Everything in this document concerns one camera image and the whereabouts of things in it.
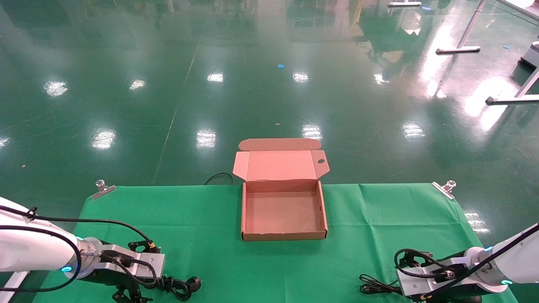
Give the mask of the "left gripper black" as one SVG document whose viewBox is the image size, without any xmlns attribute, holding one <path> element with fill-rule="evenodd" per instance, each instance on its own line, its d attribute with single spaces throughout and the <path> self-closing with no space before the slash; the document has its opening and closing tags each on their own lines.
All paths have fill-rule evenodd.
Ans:
<svg viewBox="0 0 539 303">
<path fill-rule="evenodd" d="M 131 303 L 148 303 L 153 301 L 152 298 L 144 297 L 141 292 L 141 282 L 144 284 L 146 281 L 131 274 L 129 270 L 92 270 L 86 273 L 84 281 L 117 288 L 117 291 L 112 295 L 112 299 L 116 303 L 128 303 L 129 301 Z M 125 290 L 128 290 L 129 297 L 125 295 Z"/>
</svg>

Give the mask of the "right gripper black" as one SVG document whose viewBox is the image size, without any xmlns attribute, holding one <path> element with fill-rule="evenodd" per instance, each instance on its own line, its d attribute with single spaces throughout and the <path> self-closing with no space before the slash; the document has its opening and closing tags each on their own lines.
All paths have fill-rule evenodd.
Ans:
<svg viewBox="0 0 539 303">
<path fill-rule="evenodd" d="M 446 290 L 435 295 L 411 295 L 411 300 L 417 303 L 481 303 L 483 291 L 480 290 Z"/>
</svg>

